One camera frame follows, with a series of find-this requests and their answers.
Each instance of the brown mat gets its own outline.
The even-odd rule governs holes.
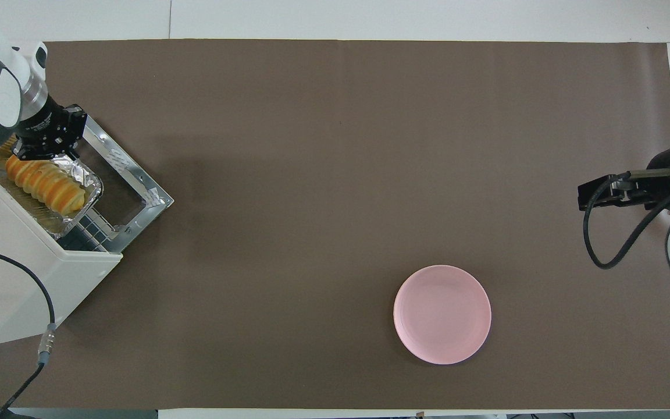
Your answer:
[[[670,409],[665,222],[601,271],[576,186],[670,147],[665,45],[51,43],[77,101],[176,203],[59,328],[22,406]],[[603,209],[608,257],[644,215]],[[412,356],[402,281],[493,306],[464,363]],[[0,345],[0,402],[37,339]]]

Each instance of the bread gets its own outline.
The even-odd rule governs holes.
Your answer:
[[[50,160],[22,161],[13,155],[5,168],[17,186],[63,216],[84,206],[85,190]]]

